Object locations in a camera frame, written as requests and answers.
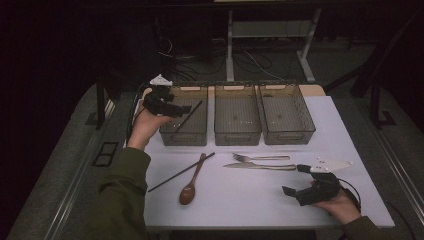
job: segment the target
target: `dark background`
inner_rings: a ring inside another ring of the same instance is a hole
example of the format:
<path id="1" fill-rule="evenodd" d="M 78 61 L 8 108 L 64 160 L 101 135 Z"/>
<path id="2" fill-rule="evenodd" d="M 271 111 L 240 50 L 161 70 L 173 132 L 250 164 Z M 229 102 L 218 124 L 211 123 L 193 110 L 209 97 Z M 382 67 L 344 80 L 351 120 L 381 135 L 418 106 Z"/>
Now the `dark background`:
<path id="1" fill-rule="evenodd" d="M 190 50 L 207 57 L 210 38 L 226 37 L 226 17 L 225 21 L 220 20 L 225 16 L 222 11 L 168 12 L 159 14 L 158 18 L 155 14 L 93 16 L 81 11 L 74 1 L 0 4 L 1 146 L 5 153 L 0 159 L 0 239 L 3 239 L 76 104 L 99 75 L 110 81 L 109 94 L 119 98 L 120 92 L 134 90 L 141 82 L 166 71 L 168 63 L 157 54 L 162 34 L 184 35 L 184 39 L 179 39 L 180 45 L 197 46 Z M 399 6 L 393 6 L 325 8 L 316 37 L 318 40 L 387 37 L 385 33 L 396 23 L 394 16 L 399 10 Z M 309 11 L 305 9 L 305 13 L 290 17 L 301 17 Z M 269 17 L 266 11 L 262 14 L 258 17 Z M 238 16 L 249 19 L 251 13 Z M 379 77 L 385 79 L 385 87 L 424 131 L 423 19 L 420 12 L 385 61 Z"/>

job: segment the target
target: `sleeve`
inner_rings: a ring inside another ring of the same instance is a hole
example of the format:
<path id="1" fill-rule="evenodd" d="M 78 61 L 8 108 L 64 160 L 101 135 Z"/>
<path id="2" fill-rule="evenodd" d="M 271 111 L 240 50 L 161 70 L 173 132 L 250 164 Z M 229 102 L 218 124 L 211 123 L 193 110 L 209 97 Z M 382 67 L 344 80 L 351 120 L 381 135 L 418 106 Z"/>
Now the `sleeve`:
<path id="1" fill-rule="evenodd" d="M 342 226 L 349 240 L 393 240 L 366 216 Z"/>
<path id="2" fill-rule="evenodd" d="M 99 199 L 85 224 L 84 239 L 147 239 L 144 201 L 150 156 L 122 150 L 111 171 L 99 182 Z"/>

